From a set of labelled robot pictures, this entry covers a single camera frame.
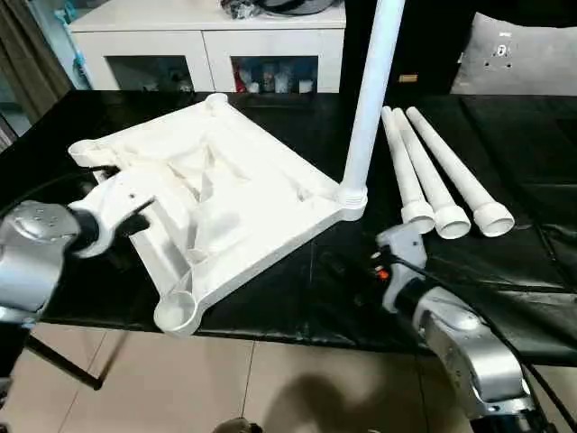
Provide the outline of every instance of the floor tile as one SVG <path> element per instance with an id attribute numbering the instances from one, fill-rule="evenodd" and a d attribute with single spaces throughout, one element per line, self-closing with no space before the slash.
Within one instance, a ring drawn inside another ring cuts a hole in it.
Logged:
<path id="1" fill-rule="evenodd" d="M 569 412 L 577 416 L 577 368 L 567 367 L 537 367 L 537 370 L 549 382 L 553 391 L 559 396 Z M 545 414 L 550 422 L 553 422 L 559 433 L 571 433 L 571 429 L 564 422 L 563 417 L 557 411 L 553 403 L 547 398 L 545 392 L 534 382 L 536 393 Z"/>
<path id="2" fill-rule="evenodd" d="M 242 413 L 251 341 L 109 331 L 62 433 L 209 433 Z"/>
<path id="3" fill-rule="evenodd" d="M 83 368 L 89 367 L 105 335 L 101 329 L 46 324 L 33 333 Z M 15 433 L 57 433 L 78 389 L 84 386 L 27 350 L 14 368 L 13 378 L 0 420 Z"/>
<path id="4" fill-rule="evenodd" d="M 434 357 L 417 358 L 429 433 L 470 433 L 469 420 L 456 400 L 443 365 Z"/>
<path id="5" fill-rule="evenodd" d="M 257 343 L 244 417 L 268 433 L 426 431 L 415 358 Z"/>

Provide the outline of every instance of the pipe end cap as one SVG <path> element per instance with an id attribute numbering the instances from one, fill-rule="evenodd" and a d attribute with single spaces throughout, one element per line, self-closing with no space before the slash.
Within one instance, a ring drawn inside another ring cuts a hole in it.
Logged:
<path id="1" fill-rule="evenodd" d="M 506 207 L 496 201 L 479 207 L 472 216 L 475 224 L 487 237 L 504 235 L 515 226 L 515 218 Z"/>
<path id="2" fill-rule="evenodd" d="M 443 239 L 457 239 L 471 230 L 471 221 L 462 207 L 450 205 L 435 212 L 436 232 Z"/>
<path id="3" fill-rule="evenodd" d="M 367 187 L 361 189 L 348 189 L 341 187 L 337 190 L 336 201 L 341 206 L 341 219 L 343 221 L 356 221 L 364 214 L 367 207 Z"/>
<path id="4" fill-rule="evenodd" d="M 431 205 L 424 200 L 411 201 L 400 209 L 403 223 L 414 224 L 417 231 L 424 235 L 435 228 L 435 212 Z"/>

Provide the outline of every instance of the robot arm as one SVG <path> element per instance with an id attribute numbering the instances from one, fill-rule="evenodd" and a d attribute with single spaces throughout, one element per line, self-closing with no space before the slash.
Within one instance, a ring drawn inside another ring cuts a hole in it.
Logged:
<path id="1" fill-rule="evenodd" d="M 67 207 L 24 201 L 12 209 L 0 225 L 0 322 L 33 327 L 58 285 L 65 254 L 103 253 L 118 227 L 154 200 L 146 176 L 143 169 L 123 170 Z"/>
<path id="2" fill-rule="evenodd" d="M 377 236 L 379 271 L 387 256 L 424 268 L 423 241 L 411 225 Z M 475 432 L 554 432 L 536 405 L 521 365 L 475 310 L 402 263 L 390 266 L 383 305 L 410 321 L 438 356 Z"/>

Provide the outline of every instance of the white pipe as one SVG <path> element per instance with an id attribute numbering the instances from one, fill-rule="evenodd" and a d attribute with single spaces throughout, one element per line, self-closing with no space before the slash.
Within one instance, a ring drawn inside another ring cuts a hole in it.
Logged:
<path id="1" fill-rule="evenodd" d="M 475 224 L 482 233 L 495 237 L 513 228 L 515 218 L 495 201 L 423 115 L 412 106 L 407 110 L 407 116 L 473 211 Z"/>
<path id="2" fill-rule="evenodd" d="M 380 112 L 380 117 L 385 127 L 390 157 L 393 160 L 393 167 L 397 176 L 398 191 L 403 202 L 403 208 L 400 209 L 403 223 L 414 223 L 421 235 L 428 233 L 435 228 L 433 208 L 425 201 L 423 190 L 418 183 L 415 169 L 395 125 L 390 107 L 384 106 Z"/>
<path id="3" fill-rule="evenodd" d="M 444 185 L 435 165 L 426 154 L 423 144 L 411 128 L 403 110 L 395 108 L 393 116 L 400 135 L 407 146 L 408 155 L 413 162 L 418 179 L 425 190 L 426 198 L 435 211 L 435 228 L 443 239 L 456 239 L 465 236 L 471 228 L 471 221 L 465 211 L 454 204 L 451 193 Z"/>
<path id="4" fill-rule="evenodd" d="M 362 217 L 367 206 L 365 183 L 404 6 L 405 0 L 378 0 L 375 9 L 349 154 L 338 191 L 343 219 L 348 221 Z"/>

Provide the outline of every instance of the black table surface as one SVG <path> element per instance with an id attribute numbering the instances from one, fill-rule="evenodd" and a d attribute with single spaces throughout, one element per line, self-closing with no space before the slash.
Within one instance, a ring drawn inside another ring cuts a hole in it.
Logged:
<path id="1" fill-rule="evenodd" d="M 206 95 L 71 92 L 24 137 L 0 154 L 0 205 L 64 172 L 77 140 L 99 138 L 194 104 Z M 231 103 L 288 147 L 340 180 L 354 104 L 338 95 L 231 95 Z M 425 236 L 427 269 L 463 287 L 577 291 L 577 98 L 425 97 L 415 102 L 488 191 L 508 206 L 515 228 L 488 239 Z M 198 335 L 327 345 L 381 352 L 423 350 L 413 335 L 367 295 L 342 263 L 366 263 L 380 231 L 400 223 L 400 199 L 384 134 L 368 178 L 369 205 L 356 222 L 338 223 L 208 310 Z M 69 203 L 90 177 L 35 198 Z M 453 189 L 455 199 L 463 206 Z M 71 260 L 46 310 L 52 323 L 156 331 L 158 294 L 129 241 L 102 256 Z M 571 303 L 532 304 L 577 332 Z M 577 351 L 502 312 L 495 319 L 528 359 L 577 364 Z"/>

